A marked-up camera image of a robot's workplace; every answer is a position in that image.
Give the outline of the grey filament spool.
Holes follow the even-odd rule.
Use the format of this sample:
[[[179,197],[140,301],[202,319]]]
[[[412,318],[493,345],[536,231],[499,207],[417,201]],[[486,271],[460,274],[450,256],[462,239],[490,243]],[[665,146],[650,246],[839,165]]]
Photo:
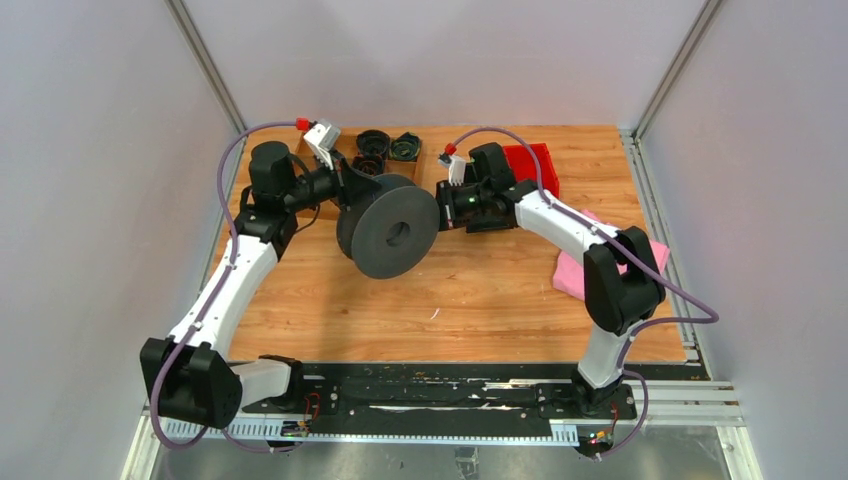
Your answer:
[[[386,173],[380,188],[339,214],[336,240],[359,271],[373,279],[400,276],[421,262],[440,229],[434,196],[411,179]]]

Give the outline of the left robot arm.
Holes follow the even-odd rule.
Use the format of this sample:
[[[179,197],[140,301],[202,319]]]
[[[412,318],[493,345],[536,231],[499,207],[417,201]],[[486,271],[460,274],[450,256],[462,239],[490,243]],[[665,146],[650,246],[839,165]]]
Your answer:
[[[221,261],[183,319],[163,339],[150,338],[140,363],[153,418],[224,429],[245,406],[269,400],[283,413],[306,400],[301,362],[279,355],[232,366],[225,355],[260,285],[298,230],[298,212],[333,202],[347,211],[375,193],[375,177],[353,169],[335,149],[328,162],[304,162],[277,141],[253,148],[250,184]]]

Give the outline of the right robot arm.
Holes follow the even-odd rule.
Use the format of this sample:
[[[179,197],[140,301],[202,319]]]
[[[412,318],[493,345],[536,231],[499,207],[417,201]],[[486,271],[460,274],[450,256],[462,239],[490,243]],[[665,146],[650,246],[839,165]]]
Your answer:
[[[477,234],[520,228],[582,266],[584,304],[594,326],[572,374],[570,402],[580,414],[598,416],[620,388],[626,341],[666,297],[647,234],[593,220],[536,181],[518,180],[497,143],[474,148],[469,159],[448,146],[439,162],[448,171],[436,185],[441,230]]]

